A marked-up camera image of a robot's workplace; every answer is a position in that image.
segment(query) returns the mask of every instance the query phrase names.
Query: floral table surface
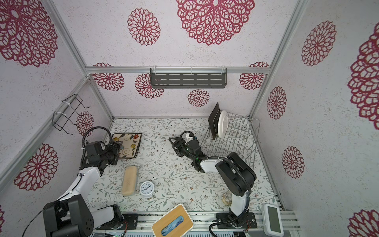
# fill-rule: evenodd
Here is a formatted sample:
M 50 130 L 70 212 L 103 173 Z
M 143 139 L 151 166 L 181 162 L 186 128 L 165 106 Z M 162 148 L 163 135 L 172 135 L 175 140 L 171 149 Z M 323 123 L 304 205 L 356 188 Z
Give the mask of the floral table surface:
M 86 200 L 91 210 L 117 204 L 121 211 L 168 211 L 182 203 L 188 211 L 221 211 L 229 207 L 222 202 L 222 195 L 230 192 L 221 176 L 216 173 L 197 172 L 191 160 L 176 156 L 168 141 L 183 131 L 193 131 L 202 141 L 208 128 L 207 119 L 116 119 L 111 133 L 142 133 L 141 146 L 136 158 L 119 160 L 116 166 L 108 166 L 95 183 Z M 138 166 L 136 192 L 132 196 L 121 195 L 124 170 Z M 264 203 L 277 204 L 262 160 L 256 151 L 254 172 L 257 179 L 252 188 L 250 210 L 260 210 Z M 139 185 L 150 180 L 155 184 L 155 194 L 144 199 Z

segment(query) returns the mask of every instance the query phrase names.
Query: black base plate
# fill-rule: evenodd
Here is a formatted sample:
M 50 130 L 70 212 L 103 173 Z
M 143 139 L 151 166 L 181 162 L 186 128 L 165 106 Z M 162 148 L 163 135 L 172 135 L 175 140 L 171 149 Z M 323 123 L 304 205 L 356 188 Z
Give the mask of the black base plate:
M 138 222 L 138 214 L 122 214 L 124 217 L 124 221 L 128 223 L 128 228 L 127 229 L 136 229 L 137 228 L 137 222 Z M 112 230 L 110 227 L 103 227 L 100 226 L 96 228 L 98 230 Z M 122 226 L 118 229 L 125 229 L 125 224 L 123 223 Z
M 229 217 L 228 217 L 228 214 L 229 213 L 225 213 L 225 212 L 220 212 L 220 213 L 217 213 L 216 214 L 216 220 L 217 222 L 220 222 L 219 220 L 222 221 L 227 221 L 229 220 Z M 249 212 L 249 214 L 247 215 L 247 218 L 246 220 L 249 220 L 250 222 L 248 221 L 245 221 L 243 226 L 242 227 L 239 227 L 238 228 L 242 228 L 242 229 L 247 229 L 247 224 L 249 224 L 249 228 L 250 229 L 256 229 L 258 226 L 257 226 L 257 221 L 255 220 L 255 215 L 254 213 L 252 212 Z M 227 224 L 221 224 L 221 225 L 218 225 L 217 226 L 219 229 L 230 229 L 230 228 L 234 228 L 232 226 L 231 223 L 227 223 Z

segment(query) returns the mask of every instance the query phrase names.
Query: wire basket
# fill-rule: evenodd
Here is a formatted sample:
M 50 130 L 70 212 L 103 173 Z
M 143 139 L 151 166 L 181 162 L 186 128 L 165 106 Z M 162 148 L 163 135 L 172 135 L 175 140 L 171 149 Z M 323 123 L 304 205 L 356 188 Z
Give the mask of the wire basket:
M 252 132 L 250 117 L 228 113 L 229 123 L 224 138 L 213 140 L 210 127 L 201 142 L 201 148 L 208 156 L 226 157 L 231 152 L 237 153 L 250 167 L 254 168 L 257 152 Z

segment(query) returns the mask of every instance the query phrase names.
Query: red flower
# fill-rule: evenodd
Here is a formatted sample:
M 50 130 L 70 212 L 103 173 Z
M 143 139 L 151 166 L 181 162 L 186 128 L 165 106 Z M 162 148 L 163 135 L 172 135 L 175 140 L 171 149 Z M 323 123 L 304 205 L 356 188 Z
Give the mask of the red flower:
M 253 0 L 176 0 L 178 17 L 198 43 L 221 44 L 241 31 L 254 8 Z
M 354 212 L 349 218 L 349 237 L 377 237 L 379 236 L 379 213 L 375 210 Z
M 58 35 L 40 1 L 0 1 L 0 23 L 5 59 L 39 67 L 55 57 Z
M 150 74 L 141 74 L 136 78 L 135 86 L 139 94 L 146 98 L 157 98 L 160 97 L 164 89 L 154 89 L 150 84 Z
M 350 101 L 359 108 L 359 116 L 373 121 L 379 130 L 379 23 L 369 40 L 359 47 L 357 60 L 350 69 Z
M 1 233 L 1 227 L 3 227 L 3 223 L 4 222 L 5 222 L 5 220 L 4 220 L 4 212 L 1 209 L 1 205 L 0 205 L 0 233 Z
M 304 172 L 304 159 L 300 151 L 293 146 L 287 147 L 282 157 L 285 172 L 292 178 L 299 178 Z
M 97 63 L 94 67 L 112 67 L 108 63 Z M 109 91 L 118 91 L 124 86 L 124 78 L 121 73 L 93 73 L 95 82 Z
M 84 135 L 89 129 L 95 126 L 94 118 L 87 111 L 82 111 L 76 119 L 76 127 L 80 135 Z
M 37 190 L 54 177 L 58 167 L 58 157 L 54 148 L 49 144 L 42 144 L 24 169 L 14 179 L 20 189 Z
M 268 67 L 268 63 L 256 62 L 249 67 Z M 266 77 L 263 73 L 243 73 L 240 75 L 240 84 L 245 89 L 256 89 L 261 86 L 262 81 Z
M 304 42 L 301 53 L 304 64 L 313 66 L 323 61 L 333 48 L 336 34 L 333 22 L 324 21 L 316 26 Z
M 201 107 L 209 101 L 209 94 L 205 90 L 196 89 L 189 93 L 188 102 L 196 107 Z
M 128 19 L 128 29 L 133 39 L 142 45 L 154 44 L 161 29 L 155 16 L 146 9 L 135 9 Z
M 272 119 L 279 119 L 287 105 L 286 94 L 280 86 L 275 87 L 267 100 L 267 111 Z

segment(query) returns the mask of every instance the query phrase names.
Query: white digital device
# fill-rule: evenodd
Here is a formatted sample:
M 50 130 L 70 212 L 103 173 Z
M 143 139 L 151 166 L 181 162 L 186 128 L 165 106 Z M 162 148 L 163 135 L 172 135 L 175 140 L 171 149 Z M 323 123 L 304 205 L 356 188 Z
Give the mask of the white digital device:
M 151 198 L 154 194 L 155 186 L 151 181 L 145 181 L 139 187 L 139 192 L 143 198 Z
M 263 231 L 268 236 L 284 236 L 282 218 L 278 206 L 264 204 L 262 208 Z

